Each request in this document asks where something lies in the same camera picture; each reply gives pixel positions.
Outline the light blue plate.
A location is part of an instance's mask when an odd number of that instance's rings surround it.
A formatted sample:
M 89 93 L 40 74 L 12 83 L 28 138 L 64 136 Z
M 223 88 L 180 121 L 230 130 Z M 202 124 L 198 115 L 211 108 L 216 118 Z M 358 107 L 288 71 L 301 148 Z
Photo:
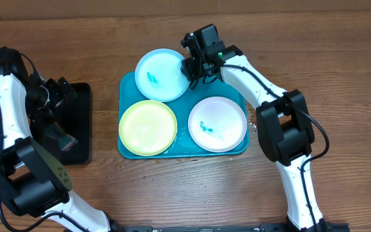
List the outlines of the light blue plate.
M 189 81 L 181 72 L 184 56 L 175 50 L 159 48 L 145 54 L 135 68 L 137 88 L 148 99 L 169 102 L 183 95 Z

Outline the yellow plate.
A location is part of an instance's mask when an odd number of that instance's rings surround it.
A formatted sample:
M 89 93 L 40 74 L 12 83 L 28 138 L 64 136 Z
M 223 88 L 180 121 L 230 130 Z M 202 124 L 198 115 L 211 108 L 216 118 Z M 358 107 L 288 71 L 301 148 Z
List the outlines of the yellow plate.
M 132 153 L 143 157 L 158 155 L 175 140 L 176 116 L 166 104 L 154 100 L 131 105 L 119 122 L 119 137 Z

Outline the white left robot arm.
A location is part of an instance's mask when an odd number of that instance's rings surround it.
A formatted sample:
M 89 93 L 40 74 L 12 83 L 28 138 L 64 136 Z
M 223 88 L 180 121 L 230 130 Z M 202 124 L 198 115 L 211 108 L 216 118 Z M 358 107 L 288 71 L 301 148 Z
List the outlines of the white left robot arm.
M 91 160 L 89 84 L 44 79 L 26 69 L 30 62 L 0 48 L 0 213 L 50 219 L 67 231 L 117 231 L 107 213 L 74 192 L 66 169 Z

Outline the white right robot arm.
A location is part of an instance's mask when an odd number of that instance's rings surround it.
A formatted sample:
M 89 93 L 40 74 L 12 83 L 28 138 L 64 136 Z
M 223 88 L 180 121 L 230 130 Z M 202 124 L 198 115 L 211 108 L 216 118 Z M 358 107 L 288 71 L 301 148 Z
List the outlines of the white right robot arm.
M 308 112 L 299 90 L 288 92 L 266 79 L 235 45 L 226 46 L 209 24 L 185 34 L 181 45 L 190 56 L 181 71 L 188 81 L 216 77 L 237 90 L 255 109 L 258 142 L 280 172 L 288 212 L 288 231 L 330 231 L 318 208 L 310 163 L 317 128 L 329 147 L 328 136 Z

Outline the black plastic tray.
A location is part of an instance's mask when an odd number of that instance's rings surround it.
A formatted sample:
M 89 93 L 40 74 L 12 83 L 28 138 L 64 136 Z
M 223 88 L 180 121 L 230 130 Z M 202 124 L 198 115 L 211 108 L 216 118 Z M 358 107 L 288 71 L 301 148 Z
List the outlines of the black plastic tray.
M 87 164 L 92 157 L 92 93 L 86 82 L 70 83 L 77 92 L 77 99 L 56 118 L 32 119 L 30 130 L 34 139 L 64 165 Z M 62 151 L 59 143 L 44 134 L 47 126 L 57 122 L 77 143 Z

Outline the teal plastic tray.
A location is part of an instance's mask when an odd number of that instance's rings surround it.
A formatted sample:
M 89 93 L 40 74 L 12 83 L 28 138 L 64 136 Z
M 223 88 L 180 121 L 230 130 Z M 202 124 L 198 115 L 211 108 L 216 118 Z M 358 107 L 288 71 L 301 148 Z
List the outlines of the teal plastic tray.
M 178 123 L 177 135 L 172 145 L 164 152 L 154 155 L 154 159 L 195 159 L 197 157 L 239 155 L 247 149 L 249 133 L 245 134 L 244 139 L 237 147 L 220 153 L 204 150 L 192 139 L 188 130 L 189 114 L 198 102 L 208 97 L 228 98 L 239 105 L 244 113 L 247 112 L 245 99 L 233 87 L 220 81 L 215 81 L 211 84 L 199 83 L 193 90 L 186 90 L 179 98 L 166 103 L 176 116 Z M 133 72 L 127 73 L 120 82 L 119 118 L 132 104 L 144 100 L 146 100 L 146 97 L 141 94 L 135 83 L 135 74 Z

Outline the pink plate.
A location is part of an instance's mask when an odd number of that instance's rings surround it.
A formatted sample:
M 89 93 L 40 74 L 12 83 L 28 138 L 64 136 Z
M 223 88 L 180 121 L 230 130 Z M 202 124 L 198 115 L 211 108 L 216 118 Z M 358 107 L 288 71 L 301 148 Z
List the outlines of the pink plate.
M 247 119 L 234 101 L 225 97 L 208 97 L 191 110 L 188 130 L 202 149 L 223 153 L 231 151 L 243 141 Z

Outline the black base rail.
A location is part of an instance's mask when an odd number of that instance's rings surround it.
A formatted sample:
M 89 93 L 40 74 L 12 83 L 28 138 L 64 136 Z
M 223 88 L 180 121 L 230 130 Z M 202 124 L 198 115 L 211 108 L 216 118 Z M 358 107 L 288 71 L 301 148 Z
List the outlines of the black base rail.
M 117 232 L 350 232 L 348 224 L 333 224 L 321 221 L 317 228 L 297 229 L 291 223 L 262 223 L 259 226 L 219 226 L 219 227 L 151 227 L 111 225 L 111 231 Z

